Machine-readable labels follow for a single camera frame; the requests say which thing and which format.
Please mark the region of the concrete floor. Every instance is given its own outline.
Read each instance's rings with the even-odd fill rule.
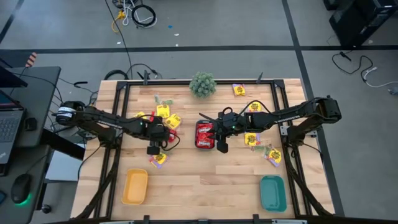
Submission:
[[[0,2],[0,29],[16,2]],[[132,24],[123,27],[128,47],[293,46],[282,0],[248,0],[244,4],[238,0],[144,2],[156,11],[158,24],[151,29],[136,29]],[[287,2],[300,45],[338,45],[328,23],[331,12],[321,1]],[[114,34],[110,25],[111,18],[103,1],[25,0],[0,43],[0,50],[123,48],[123,44],[117,44],[120,35]],[[366,45],[398,45],[397,27],[396,14]],[[339,71],[331,61],[338,51],[302,53],[314,95],[336,98],[343,114],[339,123],[324,129],[345,215],[397,220],[398,164],[394,159],[398,156],[395,137],[398,96],[388,94],[388,87],[368,87],[358,73],[346,75]],[[337,62],[353,70],[361,55],[370,57],[379,68],[370,75],[370,82],[398,80],[398,50],[355,51],[349,55],[353,63],[339,58]],[[134,52],[130,56],[133,63],[146,63],[164,78],[190,78],[200,70],[212,72],[216,78],[256,78],[261,72],[263,78],[302,78],[294,50]],[[129,67],[126,53],[39,54],[35,63],[36,67],[54,65],[62,68],[62,78],[70,82],[88,81],[86,87],[92,90],[98,89],[110,70]],[[90,96],[64,82],[59,82],[58,87],[66,100],[88,101]],[[57,209],[51,215],[36,213],[32,223],[66,220],[75,186],[49,185],[45,202]],[[63,189],[61,193],[54,194],[59,188]]]

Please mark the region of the small succulent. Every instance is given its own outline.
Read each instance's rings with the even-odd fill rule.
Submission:
[[[197,98],[206,98],[216,92],[216,82],[212,73],[198,72],[189,84],[189,89]]]

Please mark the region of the orange tray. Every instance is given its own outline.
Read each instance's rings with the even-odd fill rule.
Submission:
[[[147,192],[148,173],[143,169],[129,169],[122,197],[126,205],[140,205]]]

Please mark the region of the wooden table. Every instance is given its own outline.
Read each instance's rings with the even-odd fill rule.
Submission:
[[[305,101],[299,79],[284,81],[290,106]],[[116,81],[101,82],[96,103],[98,109],[111,113],[115,88]],[[151,220],[252,219],[253,214],[259,214],[260,218],[294,217],[284,162],[279,167],[274,167],[261,154],[251,152],[244,144],[243,135],[227,140],[227,154],[216,149],[201,151],[194,146],[195,123],[203,119],[199,112],[216,118],[217,112],[225,107],[230,106],[234,111],[241,111],[251,100],[260,100],[271,111],[275,110],[269,85],[246,85],[246,96],[234,96],[231,85],[218,85],[216,89],[217,92],[210,98],[198,100],[192,97],[187,85],[131,87],[127,118],[133,117],[139,111],[153,111],[156,105],[154,95],[158,93],[163,100],[173,99],[171,112],[182,118],[182,124],[177,130],[182,140],[178,147],[170,151],[170,159],[163,168],[156,169],[149,163],[146,154],[149,142],[123,136],[112,220],[142,220],[144,215],[150,215]],[[121,94],[119,100],[119,114],[123,96]],[[279,91],[278,99],[283,107]],[[299,124],[301,121],[302,119],[295,120],[294,123]],[[261,133],[261,140],[271,142],[282,152],[276,125]],[[315,138],[307,137],[305,143],[318,147]],[[90,141],[85,157],[97,147],[97,140]],[[299,149],[308,188],[333,213],[319,153],[307,146]],[[100,149],[82,167],[71,217],[78,215],[97,191],[103,155],[104,151]],[[113,159],[109,161],[110,169]],[[146,199],[138,206],[124,205],[121,202],[126,172],[133,168],[145,169],[149,174]],[[259,181],[264,175],[280,175],[284,179],[288,205],[285,212],[270,213],[261,207]],[[302,194],[297,185],[296,189],[300,211],[304,214]],[[102,215],[108,199],[107,192],[103,198]]]

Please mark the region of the green light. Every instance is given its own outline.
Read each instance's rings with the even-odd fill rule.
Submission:
[[[18,206],[18,207],[26,206],[26,205],[29,203],[29,201],[30,201],[31,198],[32,198],[32,194],[29,194],[29,195],[27,196],[26,200],[24,200],[24,201],[21,202],[21,203],[16,203],[15,205]]]

